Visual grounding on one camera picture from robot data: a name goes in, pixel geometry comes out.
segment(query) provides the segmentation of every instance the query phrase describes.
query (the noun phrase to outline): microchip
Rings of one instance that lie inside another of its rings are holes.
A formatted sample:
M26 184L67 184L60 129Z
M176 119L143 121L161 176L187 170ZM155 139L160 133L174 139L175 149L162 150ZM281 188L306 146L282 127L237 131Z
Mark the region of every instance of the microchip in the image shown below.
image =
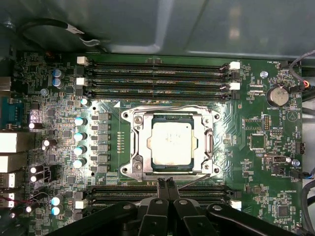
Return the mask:
M29 72L31 72L31 73L37 72L37 67L35 65L29 66Z
M290 215L288 206L278 206L278 217L288 217Z
M109 125L108 124L98 124L98 130L107 131L107 130L109 130Z
M31 110L39 110L39 103L38 102L32 102L31 103Z
M99 113L98 114L98 119L99 120L109 120L110 119L110 114L109 113Z
M64 215L65 215L66 217L71 217L71 216L72 216L72 211L71 211L71 210L65 210L65 211L64 211Z
M252 188L250 186L246 186L246 193L251 193L252 192Z
M69 176L67 182L68 183L75 183L75 176Z
M56 155L50 154L50 155L48 156L48 160L49 160L49 161L56 161Z
M98 151L108 151L108 150L109 150L109 145L108 144L98 145Z
M99 134L98 140L99 141L108 141L109 140L109 134Z
M98 173L107 173L108 166L107 165L98 165L97 166L97 172Z
M261 187L260 186L255 186L254 187L254 194L260 194L261 193Z
M251 150L264 150L265 149L265 135L264 134L251 134Z
M55 110L50 109L50 110L47 111L47 116L53 117L54 115L55 115Z
M98 163L106 163L108 161L108 154L100 154L97 156L97 162Z
M73 197L73 192L70 192L70 191L65 192L64 196L65 196L66 198L72 198L72 197Z
M73 87L66 87L65 92L66 93L73 93Z
M70 137L71 137L71 131L70 131L70 130L65 130L65 131L63 132L63 136L64 136L65 138L70 138Z

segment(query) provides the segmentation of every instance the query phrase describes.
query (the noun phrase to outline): electrolytic capacitor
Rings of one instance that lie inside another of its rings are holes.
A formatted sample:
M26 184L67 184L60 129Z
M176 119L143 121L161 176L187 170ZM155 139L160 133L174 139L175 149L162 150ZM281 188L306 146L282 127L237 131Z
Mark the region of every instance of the electrolytic capacitor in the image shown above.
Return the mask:
M80 102L84 107L90 107L92 105L92 102L86 98L82 98Z
M88 120L85 119L85 118L82 118L82 117L77 117L75 120L74 120L74 124L79 126L79 125L86 125L88 123Z
M53 79L53 86L55 86L58 89L62 89L64 87L64 83L60 79L55 78Z
M53 208L51 208L51 213L53 215L59 215L62 211L63 211L63 206L60 204L58 206L54 206Z
M88 135L86 133L76 133L74 135L74 140L75 141L82 141L82 140L85 140L86 138L88 137Z
M30 129L42 129L44 126L42 123L30 123L29 128Z
M47 139L43 142L43 145L45 147L55 146L55 145L57 145L57 140L56 139Z
M64 78L64 73L59 69L54 69L53 76L62 80Z
M44 170L44 166L34 166L30 168L30 172L32 174L36 174L38 172L42 172Z
M58 206L63 201L63 196L61 194L57 194L51 199L51 205Z
M78 147L76 147L73 150L74 154L77 155L77 156L82 155L86 151L87 151L87 147L86 146L78 146Z
M32 211L34 211L36 208L39 208L41 205L40 202L36 201L36 202L33 202L32 204L28 205L26 208L25 208L25 211L27 213L31 213Z
M76 169L79 169L81 168L82 166L84 166L86 164L86 159L85 158L80 158L80 159L77 159L73 162L73 167L76 168Z
M36 174L34 176L31 177L31 182L35 183L41 179L44 178L44 174L43 173L39 173L39 174Z

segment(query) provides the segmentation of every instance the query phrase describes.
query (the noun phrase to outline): capacitor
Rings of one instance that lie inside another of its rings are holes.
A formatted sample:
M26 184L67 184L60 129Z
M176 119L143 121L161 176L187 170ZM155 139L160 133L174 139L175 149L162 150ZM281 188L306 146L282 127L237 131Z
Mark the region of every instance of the capacitor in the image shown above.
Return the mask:
M282 107L289 101L289 92L286 87L274 85L267 91L267 102L273 107Z
M54 206L53 208L51 208L52 215L59 215L62 211L63 211L63 206L60 204L58 206Z
M30 123L29 128L30 129L42 129L44 126L42 123Z
M42 88L42 89L40 90L40 95L42 95L42 96L47 96L48 93L49 93L49 91L48 91L48 89L46 89L46 88Z
M79 126L79 125L86 125L88 123L87 119L85 118L82 118L82 117L77 117L75 120L74 120L74 124Z
M57 194L51 199L51 204L53 206L58 206L63 201L63 196L61 194Z
M57 140L56 139L47 139L43 142L43 145L45 147L55 146L55 145L57 145Z
M78 146L73 150L73 153L77 156L84 154L87 151L86 146Z
M31 182L35 183L41 179L44 178L44 174L43 173L39 173L39 174L36 174L34 176L31 177Z
M32 174L36 174L38 172L42 172L44 170L44 166L34 166L30 168L30 172Z
M62 89L64 87L63 81L58 78L53 79L53 86L57 87L58 89Z
M53 76L55 78L58 78L58 79L62 80L64 78L64 73L61 70L59 70L59 69L54 69L53 70Z
M88 137L88 135L86 133L83 133L83 132L76 133L74 135L74 140L75 141L82 141L82 140L85 140L87 137Z
M39 201L36 201L36 202L33 202L32 204L28 205L26 208L25 208L25 211L27 213L31 213L32 211L34 211L36 208L39 208L40 207L40 202Z
M82 98L80 102L84 107L90 107L92 105L92 102L86 98Z
M80 158L80 159L77 159L73 162L73 167L76 168L76 169L79 169L81 168L82 166L84 166L86 164L86 159L85 158Z

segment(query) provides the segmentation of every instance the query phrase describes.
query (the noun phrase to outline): blue capacitor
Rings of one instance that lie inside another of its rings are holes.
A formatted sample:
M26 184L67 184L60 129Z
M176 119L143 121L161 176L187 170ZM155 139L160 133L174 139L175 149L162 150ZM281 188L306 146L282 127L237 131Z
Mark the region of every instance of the blue capacitor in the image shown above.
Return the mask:
M60 79L54 78L53 79L53 86L55 86L55 87L57 87L59 89L62 89L64 87L64 84L63 84L63 82Z
M61 70L59 70L59 69L54 69L53 76L55 78L58 78L58 79L63 79L64 78L64 73Z

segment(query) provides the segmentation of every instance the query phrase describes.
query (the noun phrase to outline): metal panel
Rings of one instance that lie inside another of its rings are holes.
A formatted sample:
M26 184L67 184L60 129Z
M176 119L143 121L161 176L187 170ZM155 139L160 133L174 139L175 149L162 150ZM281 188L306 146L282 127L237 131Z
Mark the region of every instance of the metal panel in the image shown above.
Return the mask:
M113 53L295 57L313 49L313 0L1 0L0 22L46 17L103 40ZM64 30L29 31L50 50L85 49Z

